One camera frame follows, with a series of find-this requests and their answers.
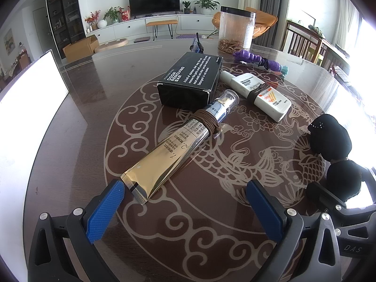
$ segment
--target eye cream tube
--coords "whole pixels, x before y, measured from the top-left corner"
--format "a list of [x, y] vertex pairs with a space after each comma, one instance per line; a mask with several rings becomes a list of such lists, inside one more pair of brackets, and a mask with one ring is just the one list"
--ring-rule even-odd
[[[221, 122], [238, 103], [238, 95], [232, 90], [225, 90], [204, 110]], [[137, 201], [145, 204], [208, 136], [209, 130], [200, 121], [191, 118], [123, 173], [121, 179]]]
[[244, 96], [248, 102], [259, 107], [277, 123], [291, 107], [291, 101], [287, 97], [251, 73], [234, 76], [227, 71], [222, 71], [219, 79]]

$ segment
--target white round pot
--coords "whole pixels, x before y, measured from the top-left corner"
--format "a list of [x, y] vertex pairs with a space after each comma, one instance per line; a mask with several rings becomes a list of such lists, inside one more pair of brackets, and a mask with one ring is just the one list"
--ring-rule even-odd
[[104, 28], [104, 27], [107, 26], [107, 21], [104, 20], [104, 19], [99, 20], [97, 26], [98, 26], [98, 28]]
[[211, 15], [211, 9], [210, 8], [202, 8], [201, 13], [203, 15]]

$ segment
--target flat screen tv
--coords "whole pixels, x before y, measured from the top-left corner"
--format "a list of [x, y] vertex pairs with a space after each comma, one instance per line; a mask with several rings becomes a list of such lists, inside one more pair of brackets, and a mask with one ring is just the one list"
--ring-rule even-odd
[[131, 16], [180, 10], [180, 0], [129, 0]]

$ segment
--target orange chair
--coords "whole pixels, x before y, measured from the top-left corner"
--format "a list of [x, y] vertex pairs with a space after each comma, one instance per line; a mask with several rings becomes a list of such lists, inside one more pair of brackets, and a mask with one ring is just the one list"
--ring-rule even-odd
[[[276, 16], [270, 15], [268, 13], [264, 13], [260, 10], [247, 7], [247, 11], [256, 13], [256, 22], [255, 22], [255, 29], [253, 30], [253, 38], [256, 38], [263, 33], [265, 33], [268, 29], [270, 29], [276, 22], [278, 18]], [[221, 20], [221, 12], [218, 12], [214, 15], [212, 23], [219, 30], [219, 24]]]

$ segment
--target black jar lid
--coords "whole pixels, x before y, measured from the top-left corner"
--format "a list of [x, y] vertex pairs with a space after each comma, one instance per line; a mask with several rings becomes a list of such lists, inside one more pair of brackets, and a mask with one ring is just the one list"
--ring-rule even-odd
[[251, 13], [247, 10], [242, 10], [242, 9], [238, 9], [238, 8], [228, 7], [228, 6], [221, 6], [221, 11], [224, 12], [224, 13], [243, 16], [243, 17], [247, 17], [247, 18], [255, 18], [256, 17], [255, 13]]

